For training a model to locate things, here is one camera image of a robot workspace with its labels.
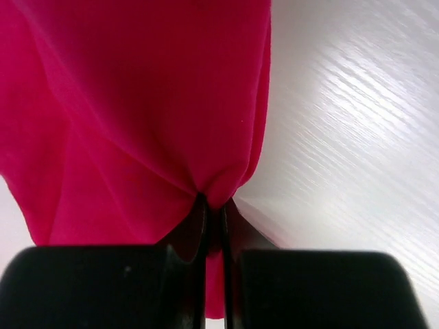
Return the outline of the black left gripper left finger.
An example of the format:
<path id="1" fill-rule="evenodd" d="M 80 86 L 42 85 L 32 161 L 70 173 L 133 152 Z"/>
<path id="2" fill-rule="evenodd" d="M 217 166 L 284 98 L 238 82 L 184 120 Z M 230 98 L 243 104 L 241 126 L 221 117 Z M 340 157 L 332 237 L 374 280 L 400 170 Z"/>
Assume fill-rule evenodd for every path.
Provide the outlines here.
<path id="1" fill-rule="evenodd" d="M 29 247 L 1 277 L 2 328 L 203 328 L 208 204 L 154 245 Z"/>

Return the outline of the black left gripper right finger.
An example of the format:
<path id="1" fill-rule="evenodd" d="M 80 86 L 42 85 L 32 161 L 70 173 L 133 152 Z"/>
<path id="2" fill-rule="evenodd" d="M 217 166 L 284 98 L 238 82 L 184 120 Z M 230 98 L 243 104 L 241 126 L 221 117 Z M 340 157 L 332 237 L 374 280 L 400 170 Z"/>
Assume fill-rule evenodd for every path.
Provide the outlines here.
<path id="1" fill-rule="evenodd" d="M 426 328 L 404 268 L 372 251 L 281 249 L 220 211 L 227 328 Z"/>

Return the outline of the magenta pink t-shirt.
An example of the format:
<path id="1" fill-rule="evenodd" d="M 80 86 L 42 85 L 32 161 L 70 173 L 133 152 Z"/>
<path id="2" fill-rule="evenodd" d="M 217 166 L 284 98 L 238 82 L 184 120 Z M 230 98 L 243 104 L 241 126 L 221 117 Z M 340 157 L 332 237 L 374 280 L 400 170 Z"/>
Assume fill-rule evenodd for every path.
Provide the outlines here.
<path id="1" fill-rule="evenodd" d="M 223 317 L 220 211 L 257 167 L 270 53 L 269 1 L 2 1 L 1 176 L 33 247 L 154 245 L 203 195 Z"/>

